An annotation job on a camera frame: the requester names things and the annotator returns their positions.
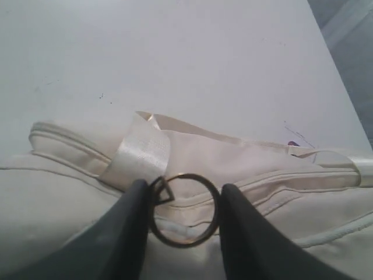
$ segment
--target metal ring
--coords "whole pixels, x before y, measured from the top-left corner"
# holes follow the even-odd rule
[[[173,181],[175,179],[195,180],[195,181],[203,184],[210,191],[210,193],[212,195],[212,198],[214,200],[214,207],[215,207],[213,219],[212,219],[210,225],[208,226],[208,228],[201,235],[197,236],[196,238],[188,239],[188,240],[174,240],[174,239],[168,238],[165,235],[163,235],[162,232],[157,227],[156,221],[155,221],[155,218],[154,218],[155,204],[153,204],[152,207],[150,208],[150,221],[149,221],[150,229],[152,230],[154,235],[161,242],[163,242],[166,245],[169,245],[171,247],[176,247],[176,248],[195,247],[195,246],[198,246],[198,245],[202,244],[207,239],[209,239],[215,233],[215,231],[217,230],[217,228],[219,226],[219,223],[218,223],[218,213],[219,213],[218,202],[219,202],[220,194],[219,194],[218,190],[216,189],[216,187],[214,186],[213,183],[211,183],[208,179],[206,179],[206,178],[204,178],[200,175],[192,174],[192,173],[179,174],[179,175],[176,175],[172,178],[166,179],[166,182],[170,182],[170,181]],[[157,184],[160,180],[161,180],[161,178],[158,178],[156,181],[154,181],[154,183],[152,185]]]

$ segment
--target white fabric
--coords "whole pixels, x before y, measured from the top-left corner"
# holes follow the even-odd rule
[[[127,133],[86,124],[82,131],[36,123],[31,154],[0,166],[0,278],[67,244],[132,180],[197,173],[218,188],[236,184],[299,246],[357,279],[372,279],[372,158],[348,152],[315,163],[309,156],[318,150],[246,141],[144,112]],[[212,216],[209,193],[188,180],[171,188],[175,201],[156,209],[161,228],[196,235]],[[150,234],[141,279],[225,279],[219,231],[187,250]]]

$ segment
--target white bag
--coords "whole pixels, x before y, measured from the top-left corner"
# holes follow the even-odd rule
[[[196,173],[221,188],[234,183],[284,235],[357,279],[372,279],[373,157],[318,164],[308,148],[246,141],[165,117],[138,113],[122,128],[38,122],[33,151],[0,166],[0,278],[69,243],[139,178]],[[157,207],[163,232],[191,237],[213,202],[177,180],[176,200]],[[141,279],[225,279],[219,231],[198,247],[166,246],[151,233]]]

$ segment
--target white table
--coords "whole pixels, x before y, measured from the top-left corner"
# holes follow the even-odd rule
[[[306,0],[2,0],[0,42],[0,158],[34,121],[135,110],[372,151]]]

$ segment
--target white strap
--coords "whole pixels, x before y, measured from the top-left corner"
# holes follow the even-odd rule
[[[136,114],[111,163],[98,179],[124,191],[137,179],[151,183],[164,175],[169,157],[167,135]]]
[[[373,186],[373,156],[357,155],[355,151],[344,149],[309,149],[297,146],[289,146],[289,154],[298,158],[307,158],[319,152],[333,152],[342,155],[353,164],[360,174],[360,187]]]

